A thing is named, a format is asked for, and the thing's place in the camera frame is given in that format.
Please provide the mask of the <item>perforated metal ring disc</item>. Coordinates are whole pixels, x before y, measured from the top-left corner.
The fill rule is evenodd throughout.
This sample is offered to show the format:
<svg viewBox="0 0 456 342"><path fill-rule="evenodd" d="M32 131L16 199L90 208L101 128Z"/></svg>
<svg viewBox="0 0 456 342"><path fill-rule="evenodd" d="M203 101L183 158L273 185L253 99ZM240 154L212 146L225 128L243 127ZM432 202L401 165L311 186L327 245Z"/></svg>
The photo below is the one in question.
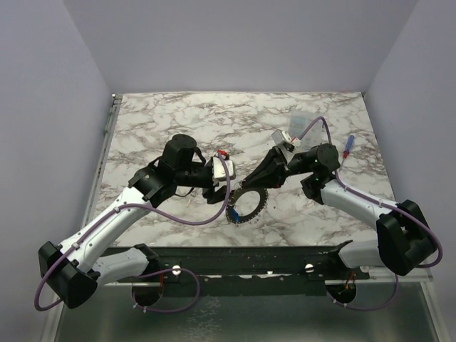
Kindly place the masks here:
<svg viewBox="0 0 456 342"><path fill-rule="evenodd" d="M232 209L235 209L235 204L238 202L240 197L248 192L257 193L259 195L259 203L249 214L242 215L239 214L238 211L236 211L239 214L239 222L235 222L232 215ZM241 188L238 190L234 190L230 194L229 202L225 209L225 217L227 218L227 221L232 224L243 224L250 222L253 220L253 218L257 217L261 213L261 211L266 207L268 198L269 193L265 188Z"/></svg>

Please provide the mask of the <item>keys with blue tag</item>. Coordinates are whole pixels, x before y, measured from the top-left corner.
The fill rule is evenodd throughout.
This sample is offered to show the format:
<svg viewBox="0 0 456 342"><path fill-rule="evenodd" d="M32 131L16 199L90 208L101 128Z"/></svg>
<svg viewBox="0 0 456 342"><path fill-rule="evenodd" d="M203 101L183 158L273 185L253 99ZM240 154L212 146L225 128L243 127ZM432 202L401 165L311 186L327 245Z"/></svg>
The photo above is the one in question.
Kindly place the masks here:
<svg viewBox="0 0 456 342"><path fill-rule="evenodd" d="M242 186L243 186L243 181L239 181L239 182L237 182L237 183L233 186L233 188L234 188L235 190L238 190L238 189L241 189Z"/></svg>

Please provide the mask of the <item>blue plastic key tag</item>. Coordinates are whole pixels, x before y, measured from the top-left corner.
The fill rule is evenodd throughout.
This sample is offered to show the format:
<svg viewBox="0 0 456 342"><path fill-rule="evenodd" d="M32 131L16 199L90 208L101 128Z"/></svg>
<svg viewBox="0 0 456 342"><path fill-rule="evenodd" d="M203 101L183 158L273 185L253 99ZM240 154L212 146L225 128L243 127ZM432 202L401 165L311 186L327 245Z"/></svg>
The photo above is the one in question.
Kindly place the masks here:
<svg viewBox="0 0 456 342"><path fill-rule="evenodd" d="M233 215L234 221L239 222L239 214L236 212L235 209L232 209L232 215Z"/></svg>

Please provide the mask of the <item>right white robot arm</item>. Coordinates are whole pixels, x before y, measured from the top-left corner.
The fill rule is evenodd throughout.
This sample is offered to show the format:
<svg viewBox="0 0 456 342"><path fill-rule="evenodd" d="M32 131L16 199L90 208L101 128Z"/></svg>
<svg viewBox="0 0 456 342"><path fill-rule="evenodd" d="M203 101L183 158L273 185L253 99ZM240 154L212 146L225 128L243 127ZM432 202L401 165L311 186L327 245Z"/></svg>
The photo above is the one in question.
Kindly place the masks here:
<svg viewBox="0 0 456 342"><path fill-rule="evenodd" d="M351 215L377 234L375 240L339 246L336 256L327 261L332 277L342 279L362 266L385 267L405 276L415 268L425 268L424 261L432 254L442 254L441 244L416 203L371 197L342 183L337 174L341 165L334 145L325 143L292 158L285 154L279 146L270 149L242 181L242 189L280 188L288 177L305 174L301 186L308 199Z"/></svg>

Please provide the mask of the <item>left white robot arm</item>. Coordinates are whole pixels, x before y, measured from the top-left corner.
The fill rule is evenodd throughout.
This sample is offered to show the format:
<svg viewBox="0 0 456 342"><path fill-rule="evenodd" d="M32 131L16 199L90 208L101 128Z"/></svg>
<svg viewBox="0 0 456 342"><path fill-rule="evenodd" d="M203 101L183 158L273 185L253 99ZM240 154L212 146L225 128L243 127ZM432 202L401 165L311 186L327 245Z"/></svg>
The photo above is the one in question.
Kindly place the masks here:
<svg viewBox="0 0 456 342"><path fill-rule="evenodd" d="M161 156L139 169L113 203L80 231L58 244L46 242L38 251L41 280L34 297L37 311L54 307L40 305L44 286L58 296L58 303L74 309L85 303L98 287L130 278L153 279L157 256L140 244L125 252L104 255L111 244L129 227L150 212L174 222L192 225L188 220L159 210L175 196L178 187L213 190L225 182L223 204L229 201L231 181L236 177L230 156L222 150L206 160L197 142L189 135L177 134L169 140Z"/></svg>

